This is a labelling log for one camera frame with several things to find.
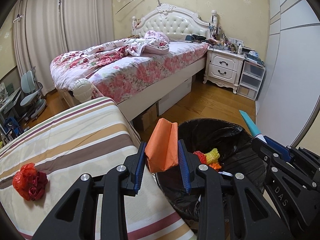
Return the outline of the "teal white toothpaste tube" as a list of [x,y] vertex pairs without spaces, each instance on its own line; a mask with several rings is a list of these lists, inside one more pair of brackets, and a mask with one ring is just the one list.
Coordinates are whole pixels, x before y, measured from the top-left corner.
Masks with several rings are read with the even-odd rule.
[[257,127],[257,125],[253,122],[253,120],[250,118],[250,116],[245,112],[240,110],[239,111],[244,122],[246,123],[251,136],[253,138],[258,138],[259,140],[263,141],[264,143],[267,143],[264,136],[262,135],[261,131],[259,130],[259,128]]

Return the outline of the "red plastic bag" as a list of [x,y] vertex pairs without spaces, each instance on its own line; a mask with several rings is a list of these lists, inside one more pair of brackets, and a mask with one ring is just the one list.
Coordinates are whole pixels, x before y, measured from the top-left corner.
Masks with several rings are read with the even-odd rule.
[[12,180],[14,189],[26,201],[40,200],[45,193],[47,183],[47,175],[38,171],[34,163],[23,165]]

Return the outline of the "yellow foam net bundle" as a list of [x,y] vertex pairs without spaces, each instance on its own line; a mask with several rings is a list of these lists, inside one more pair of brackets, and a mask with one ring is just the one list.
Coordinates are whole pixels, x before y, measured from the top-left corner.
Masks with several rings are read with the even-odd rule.
[[210,152],[205,154],[207,165],[216,164],[219,161],[220,154],[217,148],[213,148]]

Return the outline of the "red foam net bundle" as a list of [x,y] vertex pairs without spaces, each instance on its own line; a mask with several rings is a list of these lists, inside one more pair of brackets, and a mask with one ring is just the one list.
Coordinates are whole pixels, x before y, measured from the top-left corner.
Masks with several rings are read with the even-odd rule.
[[207,165],[207,158],[205,154],[200,151],[195,151],[193,154],[195,154],[199,158],[200,163]]

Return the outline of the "orange paper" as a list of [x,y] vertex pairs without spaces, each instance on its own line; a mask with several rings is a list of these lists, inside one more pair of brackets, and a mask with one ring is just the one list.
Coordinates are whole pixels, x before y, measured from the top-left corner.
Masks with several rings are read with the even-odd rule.
[[149,171],[164,172],[178,165],[178,123],[158,120],[145,148]]

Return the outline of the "grey toothpaste box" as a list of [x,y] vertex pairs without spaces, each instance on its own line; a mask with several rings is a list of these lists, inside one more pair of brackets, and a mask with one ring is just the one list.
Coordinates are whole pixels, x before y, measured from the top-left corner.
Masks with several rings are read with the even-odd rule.
[[221,172],[218,172],[219,174],[223,175],[223,176],[229,176],[229,177],[232,177],[233,175],[229,172],[225,172],[225,171],[221,171]]

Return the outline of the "orange wrapper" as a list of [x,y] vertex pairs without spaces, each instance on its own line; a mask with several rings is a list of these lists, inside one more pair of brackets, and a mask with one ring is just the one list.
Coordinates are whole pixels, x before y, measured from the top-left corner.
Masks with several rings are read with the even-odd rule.
[[211,168],[213,168],[213,169],[214,169],[215,171],[217,171],[217,172],[219,172],[220,169],[222,168],[219,163],[212,163],[212,164],[210,164],[209,166],[210,166]]

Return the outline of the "striped table cloth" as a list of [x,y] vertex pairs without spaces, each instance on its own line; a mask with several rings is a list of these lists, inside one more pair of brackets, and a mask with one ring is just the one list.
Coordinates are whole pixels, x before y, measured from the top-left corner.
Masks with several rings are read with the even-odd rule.
[[[31,239],[46,215],[84,173],[106,174],[135,154],[140,137],[111,98],[70,108],[34,126],[1,149],[1,205],[18,237]],[[33,163],[48,178],[38,201],[12,186],[20,168]],[[195,239],[145,170],[135,197],[125,198],[129,239]]]

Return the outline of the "plastic drawer unit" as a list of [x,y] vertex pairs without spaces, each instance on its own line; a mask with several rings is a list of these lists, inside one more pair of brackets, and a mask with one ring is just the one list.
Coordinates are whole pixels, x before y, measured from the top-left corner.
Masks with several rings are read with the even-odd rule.
[[265,67],[263,65],[245,60],[237,93],[255,101],[263,83],[264,75]]

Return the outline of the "white nightstand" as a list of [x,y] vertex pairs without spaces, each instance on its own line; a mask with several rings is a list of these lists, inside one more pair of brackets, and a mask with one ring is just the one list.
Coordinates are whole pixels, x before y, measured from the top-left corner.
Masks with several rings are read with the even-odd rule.
[[203,83],[210,81],[219,87],[230,88],[236,94],[244,60],[241,54],[209,47]]

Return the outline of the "study desk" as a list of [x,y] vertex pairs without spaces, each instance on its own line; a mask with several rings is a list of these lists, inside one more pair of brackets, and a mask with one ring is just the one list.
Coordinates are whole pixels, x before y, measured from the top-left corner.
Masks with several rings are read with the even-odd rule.
[[14,114],[14,117],[18,118],[19,114],[17,113],[15,106],[21,96],[21,89],[16,89],[3,103],[1,106],[1,128],[3,128],[3,125],[5,123],[5,117],[7,114],[10,114],[12,112]]

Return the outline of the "cardboard box under bed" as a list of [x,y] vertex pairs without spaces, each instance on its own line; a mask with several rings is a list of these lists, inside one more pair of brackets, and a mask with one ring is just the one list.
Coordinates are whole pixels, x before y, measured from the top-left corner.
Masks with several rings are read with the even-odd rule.
[[156,102],[133,119],[133,126],[139,131],[145,131],[154,121],[156,121],[157,117],[158,103]]

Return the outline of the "floral quilt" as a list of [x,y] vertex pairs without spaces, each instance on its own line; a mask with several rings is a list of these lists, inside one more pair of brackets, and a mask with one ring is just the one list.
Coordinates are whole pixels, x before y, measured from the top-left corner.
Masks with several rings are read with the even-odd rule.
[[100,68],[124,57],[140,57],[143,54],[165,55],[169,52],[169,44],[167,35],[152,30],[144,37],[122,38],[85,50],[61,54],[50,63],[50,73],[56,89],[72,90],[76,80],[89,78]]

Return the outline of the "white tufted bed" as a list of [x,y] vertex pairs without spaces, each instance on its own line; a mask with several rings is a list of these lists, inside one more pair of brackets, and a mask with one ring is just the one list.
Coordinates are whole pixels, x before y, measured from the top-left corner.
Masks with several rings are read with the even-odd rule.
[[132,120],[205,67],[208,43],[194,38],[208,38],[214,25],[189,9],[161,4],[133,18],[132,36],[126,38],[144,37],[152,30],[163,33],[170,40],[167,54],[127,56],[76,80],[72,90],[57,90],[70,106],[109,97]]

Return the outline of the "beige curtains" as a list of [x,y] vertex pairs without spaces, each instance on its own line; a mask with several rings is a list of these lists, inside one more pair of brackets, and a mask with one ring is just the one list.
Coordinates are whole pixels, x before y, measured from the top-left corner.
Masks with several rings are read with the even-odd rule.
[[47,94],[54,58],[114,39],[112,0],[18,0],[13,25],[18,72],[35,68]]

